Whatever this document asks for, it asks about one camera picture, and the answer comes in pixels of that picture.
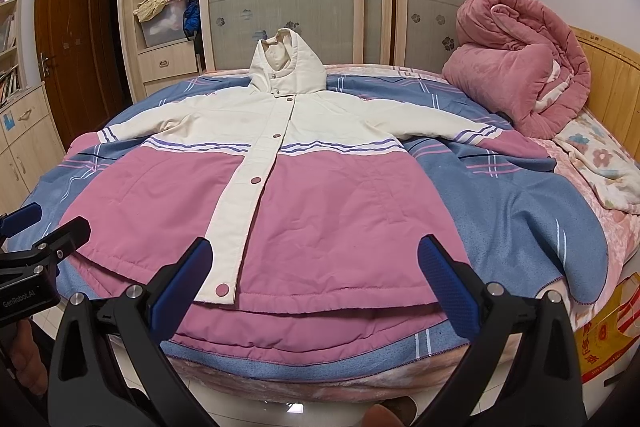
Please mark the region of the brown wooden door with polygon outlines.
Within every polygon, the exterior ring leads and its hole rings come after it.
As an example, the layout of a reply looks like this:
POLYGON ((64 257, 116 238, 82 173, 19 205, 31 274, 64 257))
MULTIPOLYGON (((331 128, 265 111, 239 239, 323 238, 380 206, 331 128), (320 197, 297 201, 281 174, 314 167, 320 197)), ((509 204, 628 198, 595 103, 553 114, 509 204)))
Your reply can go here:
POLYGON ((64 147, 131 104, 117 0, 35 0, 40 77, 64 147))

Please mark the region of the translucent storage box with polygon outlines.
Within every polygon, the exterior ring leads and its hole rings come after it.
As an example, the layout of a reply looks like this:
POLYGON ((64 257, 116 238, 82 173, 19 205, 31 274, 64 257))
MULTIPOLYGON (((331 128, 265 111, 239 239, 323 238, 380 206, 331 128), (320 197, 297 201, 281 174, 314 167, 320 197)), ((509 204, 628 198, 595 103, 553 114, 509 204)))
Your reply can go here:
POLYGON ((186 38, 183 30, 185 10, 186 0, 169 0, 157 15, 141 23, 145 45, 150 48, 186 38))

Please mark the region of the beige cloth bag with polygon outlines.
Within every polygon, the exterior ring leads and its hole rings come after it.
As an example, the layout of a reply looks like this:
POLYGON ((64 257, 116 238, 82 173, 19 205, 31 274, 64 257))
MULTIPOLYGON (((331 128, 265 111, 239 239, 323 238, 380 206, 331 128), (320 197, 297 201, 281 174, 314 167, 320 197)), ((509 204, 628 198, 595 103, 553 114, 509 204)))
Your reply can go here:
POLYGON ((142 0, 132 14, 140 24, 146 23, 160 14, 167 3, 168 0, 142 0))

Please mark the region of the rolled pink quilt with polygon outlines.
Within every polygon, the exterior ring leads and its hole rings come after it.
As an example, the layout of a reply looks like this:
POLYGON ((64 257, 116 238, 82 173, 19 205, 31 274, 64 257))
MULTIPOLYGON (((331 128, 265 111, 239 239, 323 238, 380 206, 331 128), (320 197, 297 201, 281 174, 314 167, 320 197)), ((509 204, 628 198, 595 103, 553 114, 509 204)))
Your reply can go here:
POLYGON ((591 70, 572 28, 539 0, 465 0, 451 86, 529 138, 550 140, 585 106, 591 70))

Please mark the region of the wooden headboard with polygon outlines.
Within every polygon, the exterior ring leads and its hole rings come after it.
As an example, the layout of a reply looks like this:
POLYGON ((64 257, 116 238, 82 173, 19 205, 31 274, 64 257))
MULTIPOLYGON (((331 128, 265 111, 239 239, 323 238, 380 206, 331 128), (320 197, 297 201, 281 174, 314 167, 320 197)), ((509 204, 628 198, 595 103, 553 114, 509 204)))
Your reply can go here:
POLYGON ((573 31, 591 69, 588 109, 639 160, 639 54, 594 32, 577 27, 573 31))

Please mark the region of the pink and white hooded jacket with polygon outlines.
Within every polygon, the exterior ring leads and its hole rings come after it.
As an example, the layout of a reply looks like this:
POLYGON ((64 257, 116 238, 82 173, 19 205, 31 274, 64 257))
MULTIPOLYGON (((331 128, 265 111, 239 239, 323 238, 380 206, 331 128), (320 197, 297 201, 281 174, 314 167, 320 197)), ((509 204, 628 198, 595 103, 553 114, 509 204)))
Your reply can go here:
POLYGON ((166 103, 76 140, 134 150, 67 208, 89 242, 74 269, 101 297, 146 283, 193 239, 214 260, 175 340, 221 357, 318 364, 442 321, 416 253, 434 234, 466 251, 434 183, 402 143, 518 139, 431 107, 335 92, 294 31, 256 46, 250 83, 166 103))

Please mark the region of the bookshelf with books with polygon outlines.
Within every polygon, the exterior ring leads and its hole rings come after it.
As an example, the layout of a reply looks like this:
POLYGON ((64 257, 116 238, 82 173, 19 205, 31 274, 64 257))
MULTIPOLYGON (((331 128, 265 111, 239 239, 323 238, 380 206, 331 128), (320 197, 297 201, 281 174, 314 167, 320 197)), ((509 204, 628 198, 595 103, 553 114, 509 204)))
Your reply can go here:
POLYGON ((21 52, 21 0, 0 3, 1 106, 7 106, 24 89, 21 52))

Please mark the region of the yellow red cardboard box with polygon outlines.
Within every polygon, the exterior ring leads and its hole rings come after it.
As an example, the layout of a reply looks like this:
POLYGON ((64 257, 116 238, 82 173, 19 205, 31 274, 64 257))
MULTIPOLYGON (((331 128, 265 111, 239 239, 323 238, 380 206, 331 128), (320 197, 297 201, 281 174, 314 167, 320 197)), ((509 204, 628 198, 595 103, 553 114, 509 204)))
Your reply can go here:
POLYGON ((605 307, 575 333, 582 383, 603 373, 639 339, 639 273, 622 280, 605 307))

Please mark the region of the blue plaid bed blanket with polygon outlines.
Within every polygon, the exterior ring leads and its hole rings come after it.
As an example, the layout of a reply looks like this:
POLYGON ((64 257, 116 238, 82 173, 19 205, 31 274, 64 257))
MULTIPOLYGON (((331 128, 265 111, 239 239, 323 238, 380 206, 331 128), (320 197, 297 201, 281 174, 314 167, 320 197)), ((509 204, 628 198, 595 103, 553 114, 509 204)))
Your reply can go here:
MULTIPOLYGON (((351 94, 330 88, 329 77, 326 77, 326 85, 330 90, 351 94)), ((120 124, 145 110, 166 103, 179 102, 193 95, 211 94, 221 89, 245 87, 249 83, 250 74, 246 72, 183 81, 127 108, 106 127, 120 124)), ((367 100, 412 103, 397 98, 352 95, 367 100)), ((435 104, 412 104, 440 109, 435 104)), ((464 117, 448 110, 444 112, 464 117)), ((491 124, 489 121, 470 120, 491 124)), ((608 246, 598 219, 575 187, 555 173, 554 160, 540 145, 524 138, 508 124, 502 127, 492 125, 518 139, 518 148, 510 153, 499 153, 478 145, 437 143, 427 136, 413 136, 402 145, 416 161, 407 150, 409 141, 425 139, 433 145, 446 147, 447 150, 436 153, 433 160, 444 166, 450 186, 466 182, 472 187, 497 187, 502 199, 498 202, 496 213, 488 219, 488 242, 506 250, 507 262, 523 262, 524 282, 505 282, 495 275, 483 277, 473 268, 483 280, 498 282, 515 295, 533 297, 557 277, 565 277, 570 284, 572 297, 586 305, 594 303, 603 291, 608 269, 608 246)), ((76 140, 96 132, 81 135, 76 140)), ((134 150, 137 141, 129 139, 120 145, 107 147, 104 152, 73 150, 73 144, 61 164, 42 176, 32 191, 30 198, 41 206, 42 217, 38 223, 10 239, 9 248, 12 251, 32 245, 62 223, 75 218, 68 217, 66 213, 74 199, 105 168, 134 150)), ((419 161, 418 164, 434 183, 419 161)), ((69 296, 75 291, 83 291, 91 297, 101 297, 74 269, 72 259, 75 255, 61 265, 58 286, 62 294, 69 296)))

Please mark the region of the pink floral bed sheet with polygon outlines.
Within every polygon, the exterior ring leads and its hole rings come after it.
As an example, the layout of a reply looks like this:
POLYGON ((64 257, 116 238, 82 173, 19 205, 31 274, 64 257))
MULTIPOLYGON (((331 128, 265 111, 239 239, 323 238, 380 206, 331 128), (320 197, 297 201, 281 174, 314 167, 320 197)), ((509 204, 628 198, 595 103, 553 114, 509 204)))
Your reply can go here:
MULTIPOLYGON (((371 98, 397 98, 437 105, 466 118, 489 121, 498 127, 506 121, 497 114, 464 98, 462 92, 445 80, 420 69, 392 66, 333 66, 330 88, 371 98)), ((606 284, 594 303, 578 303, 570 295, 565 277, 557 277, 550 286, 563 295, 570 306, 570 321, 584 326, 606 305, 623 272, 639 248, 639 215, 605 209, 591 187, 570 162, 567 153, 551 140, 539 140, 555 161, 554 171, 567 179, 585 199, 602 228, 608 246, 606 284)), ((433 159, 446 147, 425 139, 407 142, 407 150, 426 169, 442 191, 460 237, 468 250, 473 268, 483 277, 495 275, 499 280, 523 284, 524 265, 506 261, 506 250, 488 242, 488 219, 497 211, 501 196, 492 185, 472 187, 461 182, 448 184, 449 176, 442 164, 433 159)), ((335 401, 363 403, 392 399, 401 395, 420 395, 444 384, 462 359, 466 344, 450 324, 442 321, 412 337, 388 338, 378 349, 366 349, 360 355, 338 350, 338 359, 326 363, 292 364, 251 360, 245 355, 232 357, 218 353, 210 343, 179 335, 165 341, 162 348, 178 372, 192 381, 221 392, 236 393, 246 399, 282 402, 335 401)))

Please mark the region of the light wood cabinet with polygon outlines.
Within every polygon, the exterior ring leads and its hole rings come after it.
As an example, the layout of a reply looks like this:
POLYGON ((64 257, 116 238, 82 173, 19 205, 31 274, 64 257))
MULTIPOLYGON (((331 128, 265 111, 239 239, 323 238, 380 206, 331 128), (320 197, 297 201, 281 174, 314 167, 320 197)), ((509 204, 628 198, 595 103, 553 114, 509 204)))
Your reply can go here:
POLYGON ((20 207, 63 156, 46 91, 40 86, 18 92, 1 109, 1 212, 20 207))

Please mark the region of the floral pillow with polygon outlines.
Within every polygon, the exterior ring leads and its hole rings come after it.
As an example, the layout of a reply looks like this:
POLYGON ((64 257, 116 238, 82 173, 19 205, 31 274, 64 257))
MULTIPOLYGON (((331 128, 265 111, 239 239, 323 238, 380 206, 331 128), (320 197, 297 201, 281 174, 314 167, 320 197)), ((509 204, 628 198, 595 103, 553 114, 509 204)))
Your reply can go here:
POLYGON ((605 209, 638 216, 639 167, 588 109, 582 109, 553 141, 567 153, 605 209))

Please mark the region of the blue garment in wardrobe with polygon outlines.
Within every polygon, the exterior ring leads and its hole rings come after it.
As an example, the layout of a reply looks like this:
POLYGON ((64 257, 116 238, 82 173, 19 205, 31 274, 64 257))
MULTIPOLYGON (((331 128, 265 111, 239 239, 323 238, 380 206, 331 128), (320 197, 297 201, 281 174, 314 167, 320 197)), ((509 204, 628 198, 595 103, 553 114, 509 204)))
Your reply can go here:
POLYGON ((201 31, 200 6, 196 0, 190 0, 183 12, 183 32, 192 39, 201 31))

